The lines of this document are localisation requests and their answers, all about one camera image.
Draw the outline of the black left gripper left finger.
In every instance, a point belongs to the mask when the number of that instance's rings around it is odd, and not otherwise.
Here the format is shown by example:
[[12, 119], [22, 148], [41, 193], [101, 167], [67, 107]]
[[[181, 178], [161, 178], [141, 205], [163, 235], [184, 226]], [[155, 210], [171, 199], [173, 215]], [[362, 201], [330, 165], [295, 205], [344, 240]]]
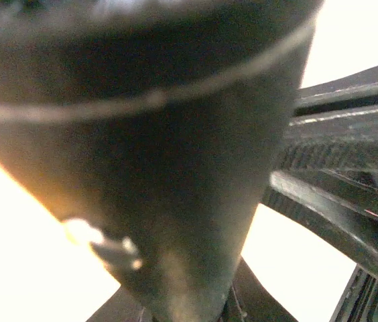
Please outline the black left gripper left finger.
[[[156, 318], [121, 287], [88, 320], [155, 321]], [[267, 292], [248, 264], [241, 260], [218, 320], [286, 322], [296, 319]]]

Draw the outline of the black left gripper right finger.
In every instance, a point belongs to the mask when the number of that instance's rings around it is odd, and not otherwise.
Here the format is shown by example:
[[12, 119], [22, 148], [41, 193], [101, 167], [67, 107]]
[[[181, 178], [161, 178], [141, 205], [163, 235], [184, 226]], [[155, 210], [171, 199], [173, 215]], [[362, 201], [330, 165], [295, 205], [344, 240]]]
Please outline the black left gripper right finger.
[[378, 321], [378, 66], [302, 89], [263, 204], [348, 256], [333, 321]]

